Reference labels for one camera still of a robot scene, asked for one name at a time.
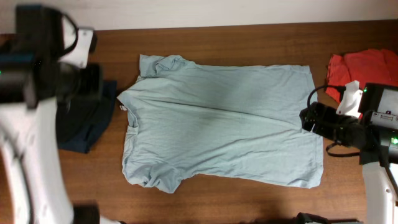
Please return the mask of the light blue t-shirt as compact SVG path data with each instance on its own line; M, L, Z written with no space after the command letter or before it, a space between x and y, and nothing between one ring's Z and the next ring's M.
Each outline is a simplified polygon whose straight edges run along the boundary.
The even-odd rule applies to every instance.
M118 100L127 111L122 172L130 184L174 193L198 174L311 189L323 139L299 117L314 88L307 65L222 67L179 55L141 55Z

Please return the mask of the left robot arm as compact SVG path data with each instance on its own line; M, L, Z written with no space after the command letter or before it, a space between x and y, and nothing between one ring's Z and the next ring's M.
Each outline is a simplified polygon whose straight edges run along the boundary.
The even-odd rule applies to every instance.
M73 64L33 54L1 56L1 155L14 223L112 223L94 203L73 205L56 138L60 100L97 85Z

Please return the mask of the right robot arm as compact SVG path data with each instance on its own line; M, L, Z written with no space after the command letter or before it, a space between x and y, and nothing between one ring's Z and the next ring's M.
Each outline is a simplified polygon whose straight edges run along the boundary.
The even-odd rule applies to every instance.
M366 189L368 223L397 223L397 115L377 103L360 103L361 118L322 103L300 112L302 127L332 143L331 157L359 157Z

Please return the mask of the dark navy folded garment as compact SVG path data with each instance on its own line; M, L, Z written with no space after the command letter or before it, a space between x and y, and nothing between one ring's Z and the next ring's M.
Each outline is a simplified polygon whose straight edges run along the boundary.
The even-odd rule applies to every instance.
M117 81L106 80L99 101L73 99L68 110L58 107L59 149L87 154L108 128L116 101Z

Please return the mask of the red t-shirt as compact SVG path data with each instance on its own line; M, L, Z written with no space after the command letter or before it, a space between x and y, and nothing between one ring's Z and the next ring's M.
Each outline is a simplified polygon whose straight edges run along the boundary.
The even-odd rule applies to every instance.
M344 55L332 55L326 76L329 85L345 85L358 81L397 86L397 54L387 49L368 49Z

